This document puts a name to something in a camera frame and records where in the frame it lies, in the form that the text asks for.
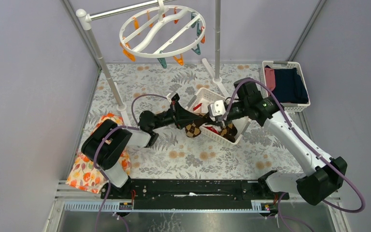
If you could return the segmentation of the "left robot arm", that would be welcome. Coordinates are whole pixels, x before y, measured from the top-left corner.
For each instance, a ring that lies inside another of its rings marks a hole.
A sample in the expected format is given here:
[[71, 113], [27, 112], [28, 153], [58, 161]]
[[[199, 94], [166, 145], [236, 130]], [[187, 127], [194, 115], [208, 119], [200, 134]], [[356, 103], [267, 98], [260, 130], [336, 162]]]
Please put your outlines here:
[[201, 119], [199, 115], [183, 108], [179, 99], [179, 95], [174, 94], [168, 110], [162, 113], [143, 111], [136, 128], [119, 126], [107, 119], [84, 141], [81, 152], [93, 161], [94, 167], [113, 185], [112, 193], [118, 198], [123, 199], [130, 194], [131, 187], [127, 183], [129, 176], [118, 162], [127, 146], [151, 147], [158, 139], [155, 129], [174, 125], [181, 130]]

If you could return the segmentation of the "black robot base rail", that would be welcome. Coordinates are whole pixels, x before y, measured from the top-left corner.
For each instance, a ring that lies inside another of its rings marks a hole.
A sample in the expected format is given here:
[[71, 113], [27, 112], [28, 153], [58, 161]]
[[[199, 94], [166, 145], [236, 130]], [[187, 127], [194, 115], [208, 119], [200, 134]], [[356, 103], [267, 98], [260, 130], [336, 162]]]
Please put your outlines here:
[[280, 196], [261, 180], [130, 179], [100, 191], [102, 199], [125, 199], [135, 210], [250, 210], [253, 200], [273, 204]]

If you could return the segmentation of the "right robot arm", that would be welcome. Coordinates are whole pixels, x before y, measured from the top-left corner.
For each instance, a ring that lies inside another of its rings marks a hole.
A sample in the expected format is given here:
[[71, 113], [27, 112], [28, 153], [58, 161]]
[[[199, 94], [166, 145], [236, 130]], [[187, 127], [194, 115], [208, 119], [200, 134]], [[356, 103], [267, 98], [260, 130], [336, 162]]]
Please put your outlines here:
[[288, 116], [273, 94], [264, 98], [258, 86], [264, 84], [252, 78], [241, 79], [234, 84], [235, 90], [227, 100], [208, 104], [209, 119], [215, 125], [247, 117], [273, 134], [293, 155], [302, 168], [294, 176], [274, 172], [258, 185], [258, 193], [270, 199], [276, 192], [299, 194], [307, 203], [326, 203], [326, 198], [347, 181], [347, 162], [342, 157], [333, 158], [317, 146]]

